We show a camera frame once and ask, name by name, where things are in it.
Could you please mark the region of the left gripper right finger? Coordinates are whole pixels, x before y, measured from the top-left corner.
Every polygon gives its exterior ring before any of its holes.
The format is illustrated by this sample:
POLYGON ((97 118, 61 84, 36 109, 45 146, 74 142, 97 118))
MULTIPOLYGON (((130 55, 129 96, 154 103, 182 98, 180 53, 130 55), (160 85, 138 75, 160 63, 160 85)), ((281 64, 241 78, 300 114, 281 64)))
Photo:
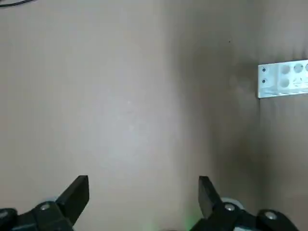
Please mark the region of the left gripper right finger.
POLYGON ((198 180, 198 203, 203 217, 192 231, 296 231, 283 213, 261 209, 252 215, 235 201, 223 201, 207 176, 198 180))

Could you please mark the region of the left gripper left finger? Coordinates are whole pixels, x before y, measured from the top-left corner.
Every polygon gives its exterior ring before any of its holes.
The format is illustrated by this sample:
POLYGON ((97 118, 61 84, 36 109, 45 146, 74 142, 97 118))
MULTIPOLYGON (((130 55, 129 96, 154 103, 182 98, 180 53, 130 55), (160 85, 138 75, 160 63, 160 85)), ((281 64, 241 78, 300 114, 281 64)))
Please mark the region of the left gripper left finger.
POLYGON ((73 231, 89 202, 89 177, 78 176, 54 201, 45 201, 18 214, 15 208, 0 210, 2 231, 73 231))

